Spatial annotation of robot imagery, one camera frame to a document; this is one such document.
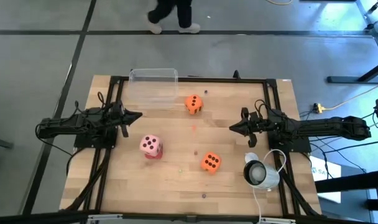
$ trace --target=black pants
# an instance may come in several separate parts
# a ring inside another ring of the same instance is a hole
[[[157,0],[157,7],[147,14],[151,23],[158,23],[166,18],[177,6],[178,21],[181,28],[191,26],[191,0]]]

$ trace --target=transparent bin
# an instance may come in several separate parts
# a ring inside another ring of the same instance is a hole
[[[134,69],[127,96],[142,108],[169,108],[178,96],[178,72],[173,68]]]

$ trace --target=gray floor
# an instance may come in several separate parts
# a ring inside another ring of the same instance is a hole
[[[88,6],[89,1],[84,0],[0,0],[0,29],[80,30]],[[98,0],[90,30],[144,30],[142,16],[153,6],[154,1],[148,0]],[[329,31],[363,30],[366,26],[356,3],[297,0],[289,6],[256,0],[193,0],[193,20],[206,30]],[[176,15],[162,25],[166,30],[176,30]],[[34,126],[52,115],[77,40],[75,35],[0,35],[0,138],[16,145],[11,150],[0,148],[0,216],[20,211],[41,146]],[[85,104],[95,74],[127,75],[132,68],[176,68],[180,76],[231,77],[237,69],[243,78],[289,78],[299,111],[308,111],[315,102],[330,107],[373,87],[328,85],[327,76],[359,76],[377,64],[378,46],[372,37],[91,35],[85,39],[63,115],[71,114],[75,100]],[[311,118],[364,116],[372,112],[377,98],[378,89]],[[378,129],[373,128],[372,135],[367,142],[378,140]],[[71,149],[72,142],[73,138],[55,140],[64,149]],[[342,139],[332,146],[356,143]],[[343,154],[368,171],[378,170],[378,145]],[[58,209],[67,159],[61,152],[52,151],[35,213]],[[335,153],[328,159],[353,166]]]

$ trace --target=white sneaker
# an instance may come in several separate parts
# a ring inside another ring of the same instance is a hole
[[[149,21],[149,18],[147,17],[147,15],[145,15],[145,21],[146,21],[147,27],[152,33],[160,34],[162,32],[162,27],[160,27],[160,25],[158,24],[154,24],[151,21]]]
[[[192,23],[190,27],[188,28],[180,28],[179,29],[180,33],[191,33],[191,34],[197,34],[200,32],[200,25]]]

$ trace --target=desk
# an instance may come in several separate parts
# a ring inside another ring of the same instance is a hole
[[[95,75],[86,107],[100,106],[97,92],[106,96],[110,76]],[[168,110],[141,109],[127,98],[127,84],[122,91],[123,105],[144,115],[130,127],[129,138],[119,132],[112,150],[101,212],[158,213],[199,215],[258,215],[252,189],[244,180],[244,153],[256,152],[260,158],[269,151],[267,134],[257,134],[258,143],[249,148],[247,138],[228,127],[240,120],[242,107],[254,109],[254,102],[264,99],[264,89],[257,83],[180,82],[175,104]],[[299,119],[297,104],[290,80],[277,80],[280,105],[289,117]],[[188,95],[202,97],[201,113],[189,115],[183,104]],[[145,134],[161,137],[164,153],[161,160],[148,160],[139,151]],[[73,158],[63,191],[60,208],[72,203],[88,181],[95,149],[85,149]],[[201,170],[200,161],[209,152],[221,157],[221,167],[215,175]],[[305,200],[321,212],[308,160],[299,153],[291,153],[295,183]],[[274,164],[273,156],[267,158]],[[293,213],[292,201],[286,186],[288,210]],[[94,207],[97,186],[90,208]],[[262,216],[282,215],[279,191],[256,190]]]

